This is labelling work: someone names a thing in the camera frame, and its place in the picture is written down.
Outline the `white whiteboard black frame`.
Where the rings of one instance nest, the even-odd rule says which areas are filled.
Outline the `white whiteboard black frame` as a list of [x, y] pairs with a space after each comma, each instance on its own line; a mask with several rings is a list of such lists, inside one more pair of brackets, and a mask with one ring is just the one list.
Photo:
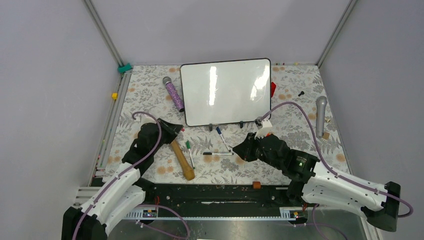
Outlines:
[[253, 122], [271, 109], [268, 58], [183, 64], [180, 82], [189, 127]]

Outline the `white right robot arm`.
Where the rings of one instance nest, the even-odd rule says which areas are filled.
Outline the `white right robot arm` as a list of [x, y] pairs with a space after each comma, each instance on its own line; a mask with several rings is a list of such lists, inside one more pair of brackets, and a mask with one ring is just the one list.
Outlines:
[[286, 198], [293, 206], [330, 206], [356, 214], [383, 231], [397, 230], [401, 187], [395, 182], [380, 184], [342, 174], [318, 157], [290, 148], [273, 134], [256, 138], [248, 133], [233, 151], [246, 162], [260, 160], [288, 177]]

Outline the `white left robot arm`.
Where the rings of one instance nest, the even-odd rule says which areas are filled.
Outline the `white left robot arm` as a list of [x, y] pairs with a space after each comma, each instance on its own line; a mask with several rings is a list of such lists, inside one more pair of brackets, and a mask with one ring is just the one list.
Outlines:
[[106, 240], [112, 229], [136, 206], [152, 204], [155, 184], [143, 174], [154, 162], [154, 155], [170, 144], [183, 129], [161, 118], [145, 117], [140, 131], [112, 177], [80, 207], [69, 207], [62, 221], [63, 240]]

